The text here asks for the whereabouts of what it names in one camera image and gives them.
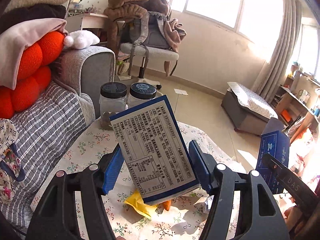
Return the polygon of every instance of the gray backpack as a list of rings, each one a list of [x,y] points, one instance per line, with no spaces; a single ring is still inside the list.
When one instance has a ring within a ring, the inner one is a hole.
[[[121,43],[129,42],[133,44],[129,68],[132,66],[136,46],[142,45],[147,51],[145,67],[147,67],[149,61],[147,46],[158,49],[170,49],[164,36],[165,21],[166,16],[162,13],[146,12],[141,19],[135,19],[133,24],[129,23],[125,26],[121,35]]]

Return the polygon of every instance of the chair seat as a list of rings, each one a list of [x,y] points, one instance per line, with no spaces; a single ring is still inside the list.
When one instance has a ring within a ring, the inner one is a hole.
[[[132,44],[131,43],[122,43],[120,45],[120,50],[123,53],[130,54],[131,53]],[[148,47],[149,49],[149,57],[157,57],[157,58],[163,58],[165,61],[172,61],[172,60],[178,60],[179,54],[176,52],[173,52],[171,50],[167,49],[157,49]],[[146,48],[143,46],[136,46],[136,49],[134,51],[135,56],[142,56],[146,57]]]

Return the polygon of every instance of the yellow wrapper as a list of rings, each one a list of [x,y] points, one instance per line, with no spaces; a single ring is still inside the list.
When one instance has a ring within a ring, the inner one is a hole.
[[[154,206],[146,205],[143,202],[140,192],[137,189],[124,202],[132,206],[138,214],[149,219],[151,219],[151,216],[156,213],[156,208],[158,206],[158,205],[154,205]]]

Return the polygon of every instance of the jar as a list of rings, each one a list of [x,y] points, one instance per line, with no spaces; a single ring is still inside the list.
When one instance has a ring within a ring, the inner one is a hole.
[[[127,87],[118,82],[105,83],[100,88],[101,128],[112,130],[110,116],[125,110],[127,103]]]
[[[156,97],[156,88],[146,83],[134,83],[130,87],[128,108],[140,105]]]

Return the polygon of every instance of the tablecloth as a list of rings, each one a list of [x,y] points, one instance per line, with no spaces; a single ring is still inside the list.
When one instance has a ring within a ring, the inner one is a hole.
[[[195,139],[202,151],[213,155],[217,163],[224,163],[233,171],[245,173],[243,166],[224,153],[206,133],[181,122],[178,122],[178,126],[187,148],[189,142]],[[98,163],[104,154],[111,153],[116,144],[117,141],[113,131],[102,130],[99,119],[93,122],[78,137],[52,170],[33,199],[31,209],[33,211],[36,209],[44,190],[57,171],[65,170],[67,173],[82,171],[88,165]],[[134,240],[195,240],[199,238],[207,218],[207,214],[203,212],[207,194],[203,189],[199,188],[173,199],[169,211],[164,210],[162,204],[159,205],[156,209],[156,215],[151,220],[142,217],[132,207],[124,204],[124,200],[134,191],[135,185],[124,163],[114,189],[108,195],[102,196],[108,219],[116,236]],[[227,239],[232,238],[235,234],[239,199],[239,192],[235,192],[234,208]],[[81,237],[89,239],[84,222],[80,192],[76,192],[76,211]]]

